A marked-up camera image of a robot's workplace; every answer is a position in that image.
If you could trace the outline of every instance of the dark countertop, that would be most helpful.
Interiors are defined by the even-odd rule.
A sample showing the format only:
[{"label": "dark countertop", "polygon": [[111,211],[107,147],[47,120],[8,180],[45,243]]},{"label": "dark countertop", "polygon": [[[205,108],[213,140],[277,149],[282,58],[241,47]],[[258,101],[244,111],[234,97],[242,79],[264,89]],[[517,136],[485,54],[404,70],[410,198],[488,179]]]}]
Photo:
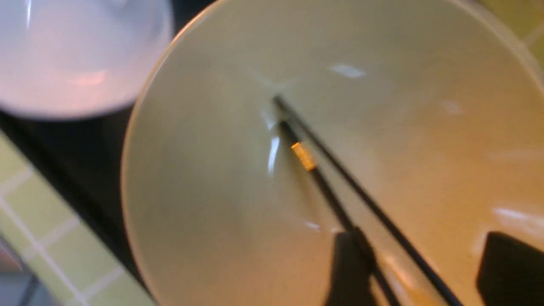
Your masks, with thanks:
[{"label": "dark countertop", "polygon": [[[214,0],[172,0],[177,33]],[[0,128],[141,282],[126,239],[120,195],[123,139],[132,107],[77,121],[18,119]]]}]

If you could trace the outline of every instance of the white bowl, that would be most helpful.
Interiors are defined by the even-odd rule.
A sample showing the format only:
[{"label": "white bowl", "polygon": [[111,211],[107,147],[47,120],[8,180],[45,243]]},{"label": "white bowl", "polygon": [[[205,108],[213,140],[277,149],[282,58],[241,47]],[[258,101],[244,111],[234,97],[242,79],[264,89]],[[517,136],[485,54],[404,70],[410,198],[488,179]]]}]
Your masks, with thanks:
[{"label": "white bowl", "polygon": [[[122,164],[129,240],[157,301],[323,304],[341,227],[275,127],[278,93],[465,305],[481,304],[488,231],[544,248],[542,84],[496,20],[459,3],[222,0],[183,30]],[[443,305],[321,165],[403,305]]]},{"label": "white bowl", "polygon": [[2,0],[0,108],[70,119],[128,106],[172,25],[168,0]]}]

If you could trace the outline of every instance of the white cup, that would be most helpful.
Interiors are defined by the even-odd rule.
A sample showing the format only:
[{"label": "white cup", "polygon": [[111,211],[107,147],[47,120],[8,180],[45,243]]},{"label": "white cup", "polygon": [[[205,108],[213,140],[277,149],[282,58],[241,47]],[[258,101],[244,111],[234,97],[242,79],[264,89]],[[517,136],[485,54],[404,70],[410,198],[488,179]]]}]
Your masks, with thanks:
[{"label": "white cup", "polygon": [[73,119],[126,107],[172,29],[168,0],[1,0],[0,109]]}]

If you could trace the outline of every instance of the chopsticks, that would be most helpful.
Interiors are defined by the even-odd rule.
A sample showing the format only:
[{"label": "chopsticks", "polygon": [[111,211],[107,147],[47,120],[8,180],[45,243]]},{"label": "chopsticks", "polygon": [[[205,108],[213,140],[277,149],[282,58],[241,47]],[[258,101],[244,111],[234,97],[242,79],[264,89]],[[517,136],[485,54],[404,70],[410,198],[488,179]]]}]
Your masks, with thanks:
[{"label": "chopsticks", "polygon": [[285,98],[277,95],[273,99],[276,106],[284,114],[287,114],[287,119],[284,120],[285,125],[290,127],[289,121],[295,122],[308,136],[312,143],[321,151],[326,159],[332,164],[332,166],[339,172],[340,176],[348,183],[348,185],[355,191],[359,198],[370,208],[372,213],[380,220],[385,228],[391,233],[391,235],[402,246],[404,251],[408,253],[410,258],[416,263],[419,269],[429,279],[434,288],[439,292],[442,298],[450,306],[463,306],[451,289],[445,284],[445,282],[438,276],[438,274],[432,269],[432,267],[423,259],[420,253],[412,245],[412,243],[406,238],[406,236],[400,231],[399,228],[389,219],[389,217],[378,206],[376,201],[360,186],[360,184],[354,179],[354,177],[346,170],[346,168],[340,163],[337,157],[333,155],[330,149],[325,146],[323,141],[311,130],[308,123],[296,112],[296,110],[289,105]]},{"label": "chopsticks", "polygon": [[378,263],[376,262],[376,256],[372,250],[372,246],[368,242],[367,238],[359,229],[353,224],[353,221],[349,218],[344,207],[338,200],[338,197],[335,195],[334,191],[327,182],[325,176],[318,168],[317,164],[312,160],[311,155],[304,148],[303,143],[300,138],[296,135],[295,131],[289,126],[286,121],[281,121],[279,124],[280,129],[285,133],[287,139],[289,140],[289,146],[293,152],[298,156],[301,164],[304,166],[306,171],[310,173],[314,181],[316,182],[319,190],[327,200],[330,208],[334,212],[336,218],[344,228],[346,232],[352,235],[354,238],[355,244],[357,245],[361,255],[367,263],[370,265],[373,274],[378,281],[384,295],[391,306],[400,306],[397,297],[395,296],[391,286],[387,282],[383,272],[381,271]]}]

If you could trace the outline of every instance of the green tile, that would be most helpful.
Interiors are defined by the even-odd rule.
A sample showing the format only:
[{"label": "green tile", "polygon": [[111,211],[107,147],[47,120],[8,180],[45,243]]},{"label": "green tile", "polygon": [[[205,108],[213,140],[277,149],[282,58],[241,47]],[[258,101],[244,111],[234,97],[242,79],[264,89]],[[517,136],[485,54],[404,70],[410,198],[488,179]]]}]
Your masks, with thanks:
[{"label": "green tile", "polygon": [[19,254],[22,254],[32,244],[23,234],[21,229],[5,214],[3,209],[0,209],[0,235],[9,242]]},{"label": "green tile", "polygon": [[544,36],[540,36],[530,47],[531,52],[544,68]]},{"label": "green tile", "polygon": [[10,140],[0,132],[0,184],[23,171],[27,164]]},{"label": "green tile", "polygon": [[110,252],[83,224],[47,247],[47,252],[79,291],[118,266]]},{"label": "green tile", "polygon": [[5,200],[36,238],[73,215],[58,193],[39,175],[8,193]]},{"label": "green tile", "polygon": [[45,284],[50,292],[62,303],[73,299],[73,294],[62,279],[51,269],[41,255],[37,255],[27,261],[34,274]]},{"label": "green tile", "polygon": [[154,306],[139,284],[124,273],[89,299],[91,306]]},{"label": "green tile", "polygon": [[480,0],[480,2],[521,39],[544,21],[544,11],[532,0]]}]

